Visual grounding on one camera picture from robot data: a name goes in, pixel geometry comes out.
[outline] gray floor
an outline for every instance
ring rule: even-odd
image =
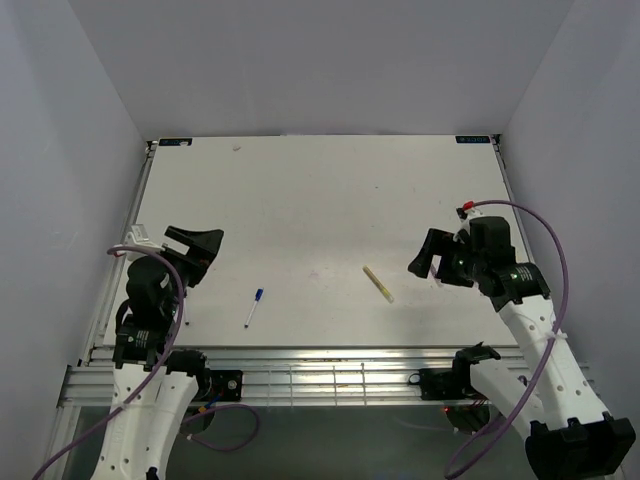
[[[83,409],[78,431],[106,413],[104,408]],[[167,480],[437,480],[464,440],[448,429],[439,407],[272,408],[262,409],[261,418],[259,436],[235,453],[212,452],[178,438]],[[203,436],[230,445],[251,431],[251,420],[246,412],[222,412]],[[479,440],[468,455],[482,443]],[[70,458],[65,480],[88,480],[101,444],[101,435],[96,435],[80,446]],[[535,479],[515,431],[462,478]]]

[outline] blue and white marker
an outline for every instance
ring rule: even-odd
[[[247,321],[244,322],[244,328],[249,328],[249,324],[251,323],[251,319],[253,318],[253,312],[256,311],[256,307],[258,306],[258,302],[262,298],[262,292],[264,289],[259,288],[256,292],[256,299],[253,301],[253,306],[251,307],[251,311],[249,312],[249,316],[247,317]]]

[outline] black label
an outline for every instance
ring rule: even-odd
[[[486,135],[456,135],[456,143],[491,143]]]
[[[188,147],[193,142],[192,138],[161,138],[159,147]]]

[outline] yellow stick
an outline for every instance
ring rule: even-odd
[[[382,282],[378,280],[378,277],[373,274],[371,269],[365,265],[364,267],[362,267],[362,271],[367,275],[367,277],[369,277],[369,280],[371,280],[373,284],[378,287],[378,290],[380,290],[380,293],[384,296],[384,298],[387,299],[387,302],[393,303],[393,295],[391,295],[389,290],[387,290],[387,288],[382,285]]]

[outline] table surface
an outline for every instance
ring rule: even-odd
[[[156,243],[169,225],[225,231],[218,258],[188,293],[177,345],[414,347],[516,345],[476,289],[407,272],[427,230],[456,231],[466,200],[507,199],[490,144],[453,136],[194,138],[158,147],[137,215]],[[487,207],[512,226],[510,208]],[[395,297],[387,303],[368,265]],[[113,314],[126,298],[126,267]],[[244,322],[264,288],[251,326]]]

